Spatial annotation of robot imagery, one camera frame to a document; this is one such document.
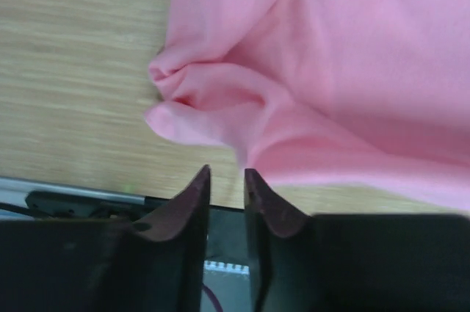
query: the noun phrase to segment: purple wire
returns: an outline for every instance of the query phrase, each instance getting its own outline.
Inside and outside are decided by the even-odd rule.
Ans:
[[[220,304],[219,299],[217,298],[217,296],[215,296],[214,292],[206,284],[203,284],[203,291],[206,293],[209,300],[211,300],[215,311],[223,312],[222,305]]]

